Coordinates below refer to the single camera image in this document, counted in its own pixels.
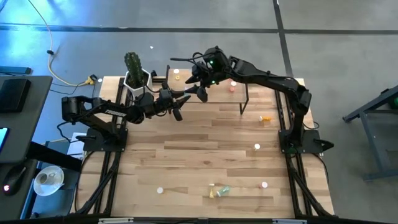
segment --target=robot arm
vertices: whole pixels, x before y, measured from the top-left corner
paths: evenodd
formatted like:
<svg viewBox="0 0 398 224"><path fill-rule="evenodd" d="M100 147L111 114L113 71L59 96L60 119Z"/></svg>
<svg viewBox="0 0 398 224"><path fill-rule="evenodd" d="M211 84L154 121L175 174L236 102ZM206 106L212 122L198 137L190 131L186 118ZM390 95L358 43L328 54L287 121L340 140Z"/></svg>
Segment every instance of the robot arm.
<svg viewBox="0 0 398 224"><path fill-rule="evenodd" d="M171 90L166 83L163 83L156 100L152 94L144 93L136 98L132 106L119 105L101 98L64 97L62 98L62 119L72 124L81 122L99 131L105 139L108 139L109 137L117 137L115 127L102 121L94 114L110 114L125 118L130 123L141 124L144 118L151 119L155 115L173 111L175 119L181 121L180 108L190 98L190 95L180 98L182 96L184 96L183 91ZM91 109L86 109L85 103L91 104Z"/></svg>
<svg viewBox="0 0 398 224"><path fill-rule="evenodd" d="M314 139L320 141L316 142L318 146L315 146L317 149L314 149L314 151L324 151L333 147L332 143L318 139L317 132L308 132L308 137L305 138L303 119L310 107L312 95L297 80L291 77L280 77L271 74L270 71L261 71L253 64L236 57L230 56L227 58L217 46L208 49L200 57L203 58L204 62L196 62L195 58L188 59L195 65L192 67L192 76L185 83L200 82L200 86L194 85L185 90L187 93L196 93L202 102L206 102L206 88L210 88L214 84L218 85L228 78L240 83L254 83L281 91L287 95L294 114L293 125L289 130L281 130L279 134L282 152L292 153L291 150L285 149L295 149L294 152L298 152L304 142L313 141Z"/></svg>

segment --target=potted cactus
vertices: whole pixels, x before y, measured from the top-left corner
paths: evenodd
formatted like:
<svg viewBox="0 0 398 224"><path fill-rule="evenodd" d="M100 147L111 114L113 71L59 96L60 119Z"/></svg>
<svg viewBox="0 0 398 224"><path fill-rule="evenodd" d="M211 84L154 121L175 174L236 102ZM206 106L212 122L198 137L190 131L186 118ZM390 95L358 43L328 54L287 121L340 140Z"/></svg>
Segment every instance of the potted cactus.
<svg viewBox="0 0 398 224"><path fill-rule="evenodd" d="M134 52L128 52L124 56L124 63L127 66L124 85L133 97L138 97L144 92L150 92L148 88L152 89L152 77L150 73L142 69L138 55Z"/></svg>

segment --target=table surface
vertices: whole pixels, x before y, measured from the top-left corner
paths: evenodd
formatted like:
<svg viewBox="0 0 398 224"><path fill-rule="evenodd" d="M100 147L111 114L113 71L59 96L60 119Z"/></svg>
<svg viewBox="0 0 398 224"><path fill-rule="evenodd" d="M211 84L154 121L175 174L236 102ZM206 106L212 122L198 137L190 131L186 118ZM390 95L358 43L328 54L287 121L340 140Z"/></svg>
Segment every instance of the table surface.
<svg viewBox="0 0 398 224"><path fill-rule="evenodd" d="M185 84L185 81L192 76L192 70L190 69L179 69L180 72L174 73L174 68L169 70L169 77L167 83L173 90L185 90L192 87L194 84ZM246 102L246 86L242 83L237 83L234 87L234 91L230 91L231 81L225 80L219 85L212 85L206 89L208 94L207 103L245 103ZM192 94L189 99L189 103L201 103L196 94Z"/></svg>
<svg viewBox="0 0 398 224"><path fill-rule="evenodd" d="M0 127L10 129L0 152L0 163L25 159L52 82L50 76L0 77L0 86L5 80L21 78L31 82L24 108L20 113L0 113Z"/></svg>
<svg viewBox="0 0 398 224"><path fill-rule="evenodd" d="M100 97L114 101L119 78L104 77ZM293 218L286 162L277 137L274 91L249 85L249 97L242 116L236 104L187 103L182 108L183 121L168 114L128 124L112 216ZM259 116L272 119L260 123ZM109 115L100 117L111 121ZM305 124L313 126L310 111ZM261 145L256 152L255 143ZM103 156L96 152L86 162L79 208L98 185ZM303 155L303 164L308 188L333 213L323 164L310 154ZM267 189L258 188L263 181ZM209 198L209 184L215 184L215 190L225 185L232 189L226 196ZM163 194L157 193L158 187L164 188ZM305 212L301 190L298 195Z"/></svg>

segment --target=white pot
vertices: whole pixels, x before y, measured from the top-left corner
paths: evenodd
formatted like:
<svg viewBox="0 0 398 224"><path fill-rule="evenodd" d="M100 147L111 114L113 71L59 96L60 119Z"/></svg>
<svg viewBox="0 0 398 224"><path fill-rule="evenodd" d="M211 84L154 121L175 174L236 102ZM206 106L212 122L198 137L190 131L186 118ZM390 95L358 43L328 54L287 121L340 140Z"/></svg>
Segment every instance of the white pot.
<svg viewBox="0 0 398 224"><path fill-rule="evenodd" d="M152 77L151 77L150 73L147 72L147 71L145 71L144 69L142 69L142 72L148 74L147 86L148 86L150 89L152 89ZM127 76L128 76L128 75L129 75L129 72L127 71L127 72L126 72L126 76L124 77L124 83L123 83L123 84L124 84L124 86L127 87L127 89L132 93L132 95L133 95L134 98L137 97L137 96L139 96L139 95L141 95L141 94L143 94L143 93L144 93L144 88L145 88L145 92L146 92L146 93L150 93L150 91L148 90L148 87L147 87L147 86L140 87L140 88L136 88L136 89L131 88L131 87L127 84Z"/></svg>

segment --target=concrete floor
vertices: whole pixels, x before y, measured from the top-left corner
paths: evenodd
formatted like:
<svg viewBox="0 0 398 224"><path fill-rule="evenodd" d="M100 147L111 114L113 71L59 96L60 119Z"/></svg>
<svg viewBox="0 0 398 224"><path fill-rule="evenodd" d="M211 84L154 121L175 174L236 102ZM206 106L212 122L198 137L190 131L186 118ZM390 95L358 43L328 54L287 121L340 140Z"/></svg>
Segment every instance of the concrete floor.
<svg viewBox="0 0 398 224"><path fill-rule="evenodd" d="M272 0L36 0L51 25L94 27L254 28L276 29ZM279 0L285 29L398 29L395 0ZM42 24L26 0L9 0L0 22ZM135 51L143 67L159 75L165 67L189 68L170 57L189 57L219 45L226 54L244 58L258 68L285 75L278 34L181 32L54 32L58 55L53 69L78 83L88 75L123 75L123 57ZM294 77L305 79L313 94L311 109L323 139L335 143L325 153L330 191L338 216L397 223L398 178L363 182L375 163L360 121L341 117L398 84L398 35L286 35ZM33 75L50 75L50 39L42 31L0 31L0 64L29 66ZM53 86L58 91L71 88ZM98 95L100 86L96 87ZM76 95L91 95L92 86ZM59 139L60 99L50 93L34 140ZM83 125L65 126L64 133L83 132Z"/></svg>

